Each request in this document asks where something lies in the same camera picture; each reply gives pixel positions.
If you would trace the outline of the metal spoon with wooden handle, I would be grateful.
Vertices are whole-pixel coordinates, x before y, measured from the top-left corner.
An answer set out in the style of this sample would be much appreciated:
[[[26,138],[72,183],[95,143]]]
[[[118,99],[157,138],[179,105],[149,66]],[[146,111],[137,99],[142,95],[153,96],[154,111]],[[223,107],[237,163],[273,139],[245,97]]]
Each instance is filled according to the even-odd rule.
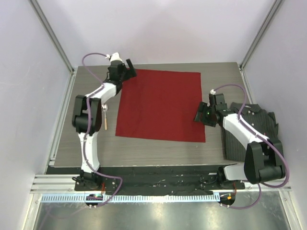
[[[104,129],[107,130],[107,111],[108,111],[108,106],[107,104],[102,105],[102,112],[104,116]]]

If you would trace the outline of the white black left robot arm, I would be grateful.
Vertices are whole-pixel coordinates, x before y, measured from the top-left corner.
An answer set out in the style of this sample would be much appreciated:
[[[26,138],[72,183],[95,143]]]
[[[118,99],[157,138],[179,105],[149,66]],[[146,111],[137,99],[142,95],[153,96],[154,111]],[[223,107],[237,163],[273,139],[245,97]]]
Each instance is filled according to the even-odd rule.
[[[91,93],[76,96],[72,126],[78,134],[82,153],[80,175],[73,178],[76,190],[97,191],[101,188],[103,176],[97,154],[97,136],[103,123],[102,105],[121,91],[124,81],[136,76],[130,59],[125,62],[112,60],[102,84]]]

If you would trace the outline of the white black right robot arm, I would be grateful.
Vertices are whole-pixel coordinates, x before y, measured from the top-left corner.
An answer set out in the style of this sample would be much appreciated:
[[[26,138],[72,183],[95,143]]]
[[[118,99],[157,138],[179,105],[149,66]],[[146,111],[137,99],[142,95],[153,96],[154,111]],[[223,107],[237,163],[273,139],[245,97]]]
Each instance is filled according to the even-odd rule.
[[[228,189],[234,180],[246,180],[251,184],[267,187],[283,187],[289,181],[289,168],[283,157],[281,141],[270,139],[249,125],[239,113],[227,107],[223,94],[209,94],[209,103],[201,107],[201,122],[206,126],[219,125],[230,132],[245,148],[243,164],[224,167],[217,176],[217,185]]]

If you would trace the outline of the red cloth napkin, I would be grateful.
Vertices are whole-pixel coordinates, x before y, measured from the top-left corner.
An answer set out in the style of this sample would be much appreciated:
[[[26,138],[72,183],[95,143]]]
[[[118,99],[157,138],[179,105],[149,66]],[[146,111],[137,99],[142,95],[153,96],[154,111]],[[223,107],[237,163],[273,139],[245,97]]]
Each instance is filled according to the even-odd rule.
[[[137,70],[122,86],[116,136],[205,142],[205,128],[194,121],[202,101],[201,74]]]

